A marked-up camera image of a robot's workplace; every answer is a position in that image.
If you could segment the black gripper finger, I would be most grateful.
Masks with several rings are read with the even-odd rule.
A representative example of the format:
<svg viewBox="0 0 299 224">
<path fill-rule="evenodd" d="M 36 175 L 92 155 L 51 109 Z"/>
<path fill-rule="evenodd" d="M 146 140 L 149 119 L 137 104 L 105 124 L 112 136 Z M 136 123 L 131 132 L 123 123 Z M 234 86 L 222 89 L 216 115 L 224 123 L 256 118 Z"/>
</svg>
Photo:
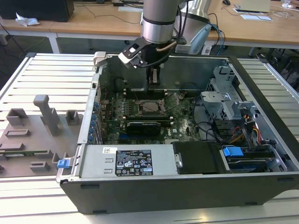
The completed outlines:
<svg viewBox="0 0 299 224">
<path fill-rule="evenodd" d="M 149 91 L 154 90 L 160 85 L 160 66 L 150 66 L 146 69 L 147 88 Z"/>
</svg>

